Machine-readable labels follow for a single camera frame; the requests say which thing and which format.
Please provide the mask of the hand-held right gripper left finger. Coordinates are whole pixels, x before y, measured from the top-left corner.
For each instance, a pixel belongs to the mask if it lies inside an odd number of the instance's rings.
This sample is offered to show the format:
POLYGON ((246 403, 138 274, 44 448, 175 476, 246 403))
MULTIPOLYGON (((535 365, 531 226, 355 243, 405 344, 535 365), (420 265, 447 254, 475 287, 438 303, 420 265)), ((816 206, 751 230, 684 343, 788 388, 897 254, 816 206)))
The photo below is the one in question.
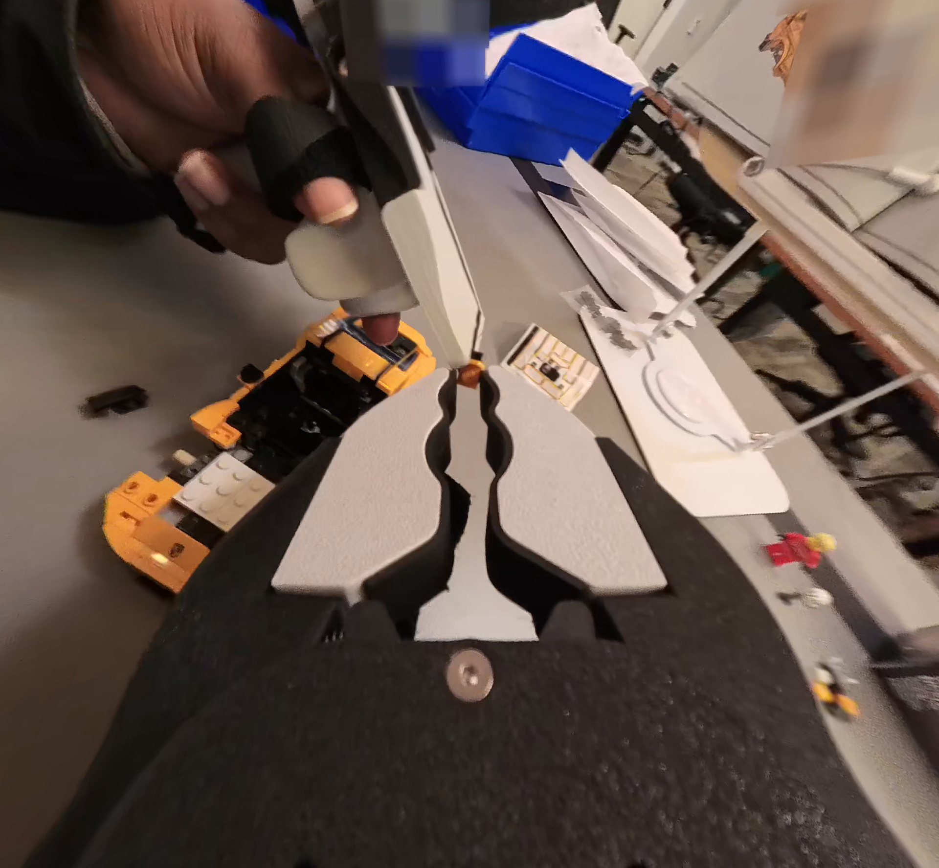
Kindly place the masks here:
POLYGON ((292 605, 365 605, 415 640, 445 593, 470 492, 449 474, 455 373, 440 369, 384 400, 340 439, 271 577, 292 605))

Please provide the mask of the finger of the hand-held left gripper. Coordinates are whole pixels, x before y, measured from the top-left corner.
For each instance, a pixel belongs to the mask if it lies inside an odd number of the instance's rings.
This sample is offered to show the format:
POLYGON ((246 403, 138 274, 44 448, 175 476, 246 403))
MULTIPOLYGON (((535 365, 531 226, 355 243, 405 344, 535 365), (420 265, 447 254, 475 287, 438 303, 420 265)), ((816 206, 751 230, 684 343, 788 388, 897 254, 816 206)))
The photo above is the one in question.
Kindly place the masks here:
POLYGON ((438 357, 449 369, 464 369, 477 360, 485 316, 463 248, 419 136, 412 99, 387 87, 393 117, 405 139, 417 187, 384 204, 381 219, 407 281, 440 347, 438 357))

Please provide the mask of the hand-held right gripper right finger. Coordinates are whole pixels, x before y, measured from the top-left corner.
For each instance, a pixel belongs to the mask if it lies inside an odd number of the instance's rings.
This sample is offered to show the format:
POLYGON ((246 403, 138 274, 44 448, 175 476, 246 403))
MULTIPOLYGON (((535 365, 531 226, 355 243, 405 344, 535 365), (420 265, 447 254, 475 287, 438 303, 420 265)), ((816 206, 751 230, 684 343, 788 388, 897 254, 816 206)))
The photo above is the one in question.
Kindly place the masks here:
POLYGON ((604 630, 609 599, 668 581, 590 428, 507 369, 480 383, 487 424, 486 566, 541 637, 559 605, 604 630))

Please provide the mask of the orange black lego car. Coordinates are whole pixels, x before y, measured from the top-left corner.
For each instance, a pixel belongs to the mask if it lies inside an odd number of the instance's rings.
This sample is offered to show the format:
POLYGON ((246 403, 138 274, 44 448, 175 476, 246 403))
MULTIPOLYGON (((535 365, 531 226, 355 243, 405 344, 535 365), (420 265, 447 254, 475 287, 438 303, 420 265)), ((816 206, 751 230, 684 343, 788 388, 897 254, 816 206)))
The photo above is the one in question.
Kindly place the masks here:
POLYGON ((381 346, 335 310, 266 368, 243 367, 234 393, 190 416, 207 452, 179 449, 167 475, 137 472, 109 491, 104 539, 140 575, 181 592, 211 549, 323 441, 436 368, 425 337, 405 322, 381 346))

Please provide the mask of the lego sticker sheet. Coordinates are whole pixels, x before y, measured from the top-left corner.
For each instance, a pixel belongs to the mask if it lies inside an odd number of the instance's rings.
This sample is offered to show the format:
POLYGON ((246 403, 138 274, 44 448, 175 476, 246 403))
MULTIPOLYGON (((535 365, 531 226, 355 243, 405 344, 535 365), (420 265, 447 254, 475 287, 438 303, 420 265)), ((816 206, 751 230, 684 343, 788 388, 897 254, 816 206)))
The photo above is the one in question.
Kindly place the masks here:
POLYGON ((572 412, 597 380, 600 369, 588 358, 532 323, 500 363, 539 393, 572 412))

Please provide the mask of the red lego minifigure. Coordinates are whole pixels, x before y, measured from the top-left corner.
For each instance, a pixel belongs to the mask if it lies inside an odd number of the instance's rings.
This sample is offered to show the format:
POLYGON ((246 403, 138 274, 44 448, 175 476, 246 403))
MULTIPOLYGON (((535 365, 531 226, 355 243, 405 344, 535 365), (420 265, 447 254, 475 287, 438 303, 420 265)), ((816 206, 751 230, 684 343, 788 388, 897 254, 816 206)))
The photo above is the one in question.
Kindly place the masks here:
POLYGON ((823 557, 834 552, 837 540, 830 534, 785 533, 775 542, 764 545, 763 550, 776 567, 800 564, 809 570, 817 569, 823 557))

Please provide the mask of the black lego piece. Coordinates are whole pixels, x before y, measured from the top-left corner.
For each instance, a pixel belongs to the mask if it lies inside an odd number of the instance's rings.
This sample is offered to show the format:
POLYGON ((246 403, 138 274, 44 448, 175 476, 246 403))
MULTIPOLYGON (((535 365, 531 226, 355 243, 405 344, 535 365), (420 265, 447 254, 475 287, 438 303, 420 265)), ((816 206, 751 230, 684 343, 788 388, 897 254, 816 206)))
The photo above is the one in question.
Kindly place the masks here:
POLYGON ((100 392, 85 399, 80 413, 86 418, 125 416, 146 409, 150 402, 145 388, 129 384, 100 392))

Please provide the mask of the small loose lego pieces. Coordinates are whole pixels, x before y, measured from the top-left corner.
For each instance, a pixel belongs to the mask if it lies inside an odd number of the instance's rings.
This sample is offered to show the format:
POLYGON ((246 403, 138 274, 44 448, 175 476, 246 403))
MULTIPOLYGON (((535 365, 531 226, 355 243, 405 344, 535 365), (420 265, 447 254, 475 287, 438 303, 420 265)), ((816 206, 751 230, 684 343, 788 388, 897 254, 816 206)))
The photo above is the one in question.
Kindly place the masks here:
POLYGON ((859 705, 851 695, 851 686, 855 684, 834 663, 816 663, 809 679, 810 690, 819 705, 842 721, 857 721, 860 717, 859 705))

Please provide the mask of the person's left hand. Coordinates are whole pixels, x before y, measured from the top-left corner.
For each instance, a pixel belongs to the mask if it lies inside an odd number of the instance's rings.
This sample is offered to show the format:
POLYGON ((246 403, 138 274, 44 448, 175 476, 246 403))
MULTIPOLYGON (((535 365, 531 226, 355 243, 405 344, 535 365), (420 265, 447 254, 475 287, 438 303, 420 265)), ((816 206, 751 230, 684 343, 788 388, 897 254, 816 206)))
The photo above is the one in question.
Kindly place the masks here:
POLYGON ((114 131, 225 249, 280 264, 292 223, 213 151, 261 99, 324 104, 313 55, 243 0, 84 0, 81 74, 114 131))

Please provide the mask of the clear plastic bag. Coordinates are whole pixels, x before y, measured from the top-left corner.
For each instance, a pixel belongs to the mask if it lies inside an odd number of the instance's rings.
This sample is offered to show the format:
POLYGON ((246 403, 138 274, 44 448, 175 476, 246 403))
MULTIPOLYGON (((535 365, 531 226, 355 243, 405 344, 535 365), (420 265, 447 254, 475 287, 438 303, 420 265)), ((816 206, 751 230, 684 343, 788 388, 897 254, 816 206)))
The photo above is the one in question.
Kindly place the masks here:
POLYGON ((622 351, 635 351, 644 347, 646 335, 631 322, 626 314, 610 307, 591 286, 562 291, 559 294, 581 318, 587 332, 596 331, 610 346, 622 351))

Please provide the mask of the white paper booklet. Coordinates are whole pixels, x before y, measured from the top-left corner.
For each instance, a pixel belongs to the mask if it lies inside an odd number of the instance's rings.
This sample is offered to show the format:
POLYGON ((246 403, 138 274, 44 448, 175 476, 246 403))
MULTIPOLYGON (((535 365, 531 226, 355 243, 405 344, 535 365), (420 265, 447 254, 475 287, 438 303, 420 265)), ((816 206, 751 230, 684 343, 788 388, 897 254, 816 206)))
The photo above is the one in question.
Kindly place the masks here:
POLYGON ((677 233, 573 148, 559 160, 568 196, 539 197, 606 297, 634 322, 664 318, 695 286, 677 233))

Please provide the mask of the white paper sheet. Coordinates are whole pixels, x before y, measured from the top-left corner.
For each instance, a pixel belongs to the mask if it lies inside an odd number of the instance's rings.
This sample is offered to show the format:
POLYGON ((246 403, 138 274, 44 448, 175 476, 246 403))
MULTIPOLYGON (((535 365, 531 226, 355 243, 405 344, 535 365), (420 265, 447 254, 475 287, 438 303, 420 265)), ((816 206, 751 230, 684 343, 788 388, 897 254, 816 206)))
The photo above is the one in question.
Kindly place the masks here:
POLYGON ((493 36, 486 51, 486 77, 493 75, 519 36, 527 36, 631 87, 645 89, 649 86, 640 68, 609 40, 600 11, 594 3, 576 8, 563 17, 541 20, 493 36))

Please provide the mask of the black office chair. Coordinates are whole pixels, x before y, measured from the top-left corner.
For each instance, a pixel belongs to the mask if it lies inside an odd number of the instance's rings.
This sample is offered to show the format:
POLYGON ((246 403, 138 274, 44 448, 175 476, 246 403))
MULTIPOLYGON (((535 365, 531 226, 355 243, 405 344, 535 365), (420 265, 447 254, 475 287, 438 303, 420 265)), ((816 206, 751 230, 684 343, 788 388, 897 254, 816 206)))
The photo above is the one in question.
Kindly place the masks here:
POLYGON ((682 239, 695 234, 702 240, 729 247, 738 243, 756 222, 713 181, 702 185, 680 171, 666 179, 665 187, 679 213, 672 229, 682 239))

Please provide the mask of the wooden desk black frame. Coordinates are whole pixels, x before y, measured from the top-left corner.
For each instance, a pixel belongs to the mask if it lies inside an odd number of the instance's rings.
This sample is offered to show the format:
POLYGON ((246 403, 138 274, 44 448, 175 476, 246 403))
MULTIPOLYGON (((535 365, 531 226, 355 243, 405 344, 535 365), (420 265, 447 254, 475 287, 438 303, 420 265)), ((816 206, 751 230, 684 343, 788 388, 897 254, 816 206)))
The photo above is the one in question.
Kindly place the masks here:
POLYGON ((698 124, 660 92, 650 101, 694 138, 709 176, 767 227, 771 254, 894 372, 924 371, 914 390, 938 410, 938 309, 914 284, 770 170, 745 175, 749 153, 710 124, 698 124))

